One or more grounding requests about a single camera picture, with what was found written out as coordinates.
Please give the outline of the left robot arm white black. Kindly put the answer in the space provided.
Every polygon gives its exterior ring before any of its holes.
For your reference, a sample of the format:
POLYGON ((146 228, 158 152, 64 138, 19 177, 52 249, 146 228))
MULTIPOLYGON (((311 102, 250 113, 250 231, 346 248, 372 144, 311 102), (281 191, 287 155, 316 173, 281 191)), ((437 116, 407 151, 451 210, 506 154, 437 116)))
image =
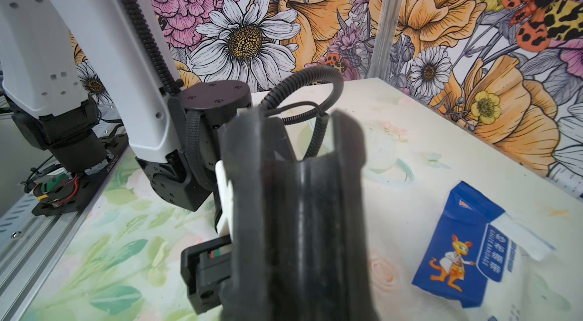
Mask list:
POLYGON ((187 248, 181 275, 196 313, 229 297, 231 257, 218 134, 252 104, 238 81, 188 88, 147 0, 1 0, 2 88, 27 142, 51 152, 68 178, 33 214, 84 210, 128 146, 164 201, 198 210, 212 197, 216 241, 187 248))

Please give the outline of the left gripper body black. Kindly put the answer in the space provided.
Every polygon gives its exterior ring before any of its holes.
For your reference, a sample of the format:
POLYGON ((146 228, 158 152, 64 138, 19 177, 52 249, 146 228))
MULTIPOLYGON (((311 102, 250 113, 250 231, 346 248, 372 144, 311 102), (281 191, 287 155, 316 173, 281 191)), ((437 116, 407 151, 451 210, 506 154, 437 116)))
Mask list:
POLYGON ((233 314, 235 310, 232 284, 235 190, 223 160, 218 161, 215 170, 217 196, 223 211, 217 225, 218 237, 181 253, 180 274, 196 314, 217 307, 223 308, 223 314, 233 314))

